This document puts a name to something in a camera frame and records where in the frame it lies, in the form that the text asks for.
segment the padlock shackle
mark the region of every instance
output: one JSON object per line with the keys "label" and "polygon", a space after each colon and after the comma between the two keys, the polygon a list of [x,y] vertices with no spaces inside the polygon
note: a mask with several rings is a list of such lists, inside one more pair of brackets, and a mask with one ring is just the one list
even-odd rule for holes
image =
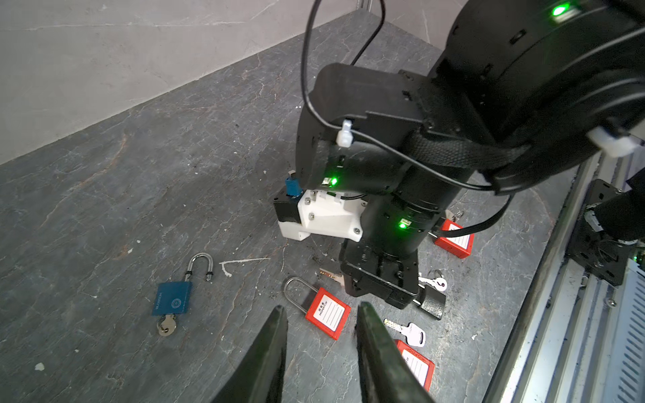
{"label": "padlock shackle", "polygon": [[206,252],[200,252],[197,255],[190,258],[190,263],[188,263],[188,270],[186,270],[184,281],[190,280],[190,276],[193,275],[193,263],[199,257],[205,257],[206,260],[208,260],[208,271],[206,272],[206,281],[210,281],[213,278],[213,257]]}
{"label": "padlock shackle", "polygon": [[306,310],[306,309],[304,309],[302,305],[300,305],[299,303],[295,302],[291,297],[289,297],[289,294],[287,294],[287,293],[286,293],[286,289],[287,289],[287,287],[289,286],[289,284],[291,283],[291,281],[298,281],[298,282],[301,282],[301,283],[303,283],[305,286],[307,286],[307,287],[311,288],[311,289],[313,290],[313,292],[315,292],[315,293],[317,293],[319,290],[318,290],[317,288],[315,288],[314,286],[312,286],[311,284],[309,284],[308,282],[306,282],[305,280],[301,279],[300,277],[292,277],[292,278],[288,279],[288,280],[284,283],[284,287],[283,287],[284,297],[285,297],[289,302],[291,302],[293,305],[296,305],[296,306],[298,307],[298,309],[300,309],[300,310],[301,310],[302,312],[304,312],[304,314],[306,315],[306,314],[307,314],[307,310]]}

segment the red padlock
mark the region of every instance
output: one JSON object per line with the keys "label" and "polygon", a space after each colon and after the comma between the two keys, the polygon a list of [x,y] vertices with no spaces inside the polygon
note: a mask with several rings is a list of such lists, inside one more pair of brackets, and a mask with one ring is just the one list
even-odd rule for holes
{"label": "red padlock", "polygon": [[[460,230],[461,228],[463,227],[448,219],[446,219],[441,225],[442,231]],[[435,239],[435,245],[440,246],[453,255],[463,259],[470,256],[470,253],[473,250],[473,237],[473,234],[456,238],[439,237]]]}
{"label": "red padlock", "polygon": [[[317,293],[316,298],[313,299],[313,303],[309,307],[309,310],[304,309],[286,293],[289,283],[294,280],[303,283],[305,286],[311,288]],[[345,322],[347,322],[347,318],[350,316],[350,311],[352,310],[349,305],[334,297],[329,291],[322,287],[317,290],[300,277],[292,277],[288,279],[284,284],[283,292],[289,302],[296,305],[302,312],[304,312],[307,320],[323,332],[327,333],[327,335],[332,339],[338,340],[341,336],[342,328],[345,326]]]}
{"label": "red padlock", "polygon": [[421,386],[429,392],[430,384],[432,383],[432,374],[435,373],[435,364],[403,341],[396,340],[396,342],[397,348],[401,352],[401,356],[408,365],[408,368],[412,371]]}

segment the silver key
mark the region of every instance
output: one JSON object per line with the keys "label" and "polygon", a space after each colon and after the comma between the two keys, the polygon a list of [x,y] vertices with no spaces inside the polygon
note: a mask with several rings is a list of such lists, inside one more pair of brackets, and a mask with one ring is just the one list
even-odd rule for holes
{"label": "silver key", "polygon": [[327,271],[325,269],[320,269],[320,272],[322,275],[325,275],[329,277],[330,279],[338,282],[341,286],[345,287],[345,277],[342,275],[334,274],[330,271]]}
{"label": "silver key", "polygon": [[458,211],[457,213],[453,213],[450,210],[446,210],[446,218],[448,220],[451,220],[452,222],[457,222],[461,217],[463,217],[464,212],[463,211]]}
{"label": "silver key", "polygon": [[165,315],[157,322],[157,331],[160,336],[170,336],[177,329],[175,315]]}
{"label": "silver key", "polygon": [[441,270],[435,270],[434,279],[421,277],[421,272],[419,272],[419,282],[429,284],[432,287],[434,287],[435,290],[441,293],[446,291],[446,288],[448,288],[448,281],[446,281],[446,279],[443,277],[443,273],[441,273]]}
{"label": "silver key", "polygon": [[426,277],[419,277],[419,282],[424,282],[435,288],[439,292],[446,291],[448,288],[448,282],[443,277],[437,277],[436,279],[427,279]]}
{"label": "silver key", "polygon": [[423,347],[426,345],[426,332],[414,323],[410,323],[407,327],[392,322],[390,319],[384,319],[383,324],[398,331],[406,337],[406,343],[413,347]]}

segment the white wall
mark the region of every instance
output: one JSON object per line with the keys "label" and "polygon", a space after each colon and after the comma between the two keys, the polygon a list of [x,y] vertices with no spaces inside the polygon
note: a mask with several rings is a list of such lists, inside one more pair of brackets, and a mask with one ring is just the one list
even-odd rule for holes
{"label": "white wall", "polygon": [[[450,28],[466,1],[385,0],[385,20],[443,50]],[[371,11],[381,15],[379,0],[372,0]]]}
{"label": "white wall", "polygon": [[[356,9],[325,0],[317,25]],[[307,0],[0,3],[0,164],[304,32]]]}

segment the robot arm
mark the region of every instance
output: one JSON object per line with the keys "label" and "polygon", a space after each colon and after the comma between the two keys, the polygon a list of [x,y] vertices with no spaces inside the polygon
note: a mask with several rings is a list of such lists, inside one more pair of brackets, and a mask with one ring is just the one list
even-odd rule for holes
{"label": "robot arm", "polygon": [[[427,76],[325,66],[305,92],[288,179],[307,196],[274,199],[283,235],[333,228],[346,238],[346,291],[405,307],[423,291],[417,248],[461,187],[513,195],[599,149],[633,151],[628,131],[645,117],[644,21],[636,0],[471,0]],[[307,47],[306,33],[303,84]],[[475,170],[490,185],[468,184]]]}

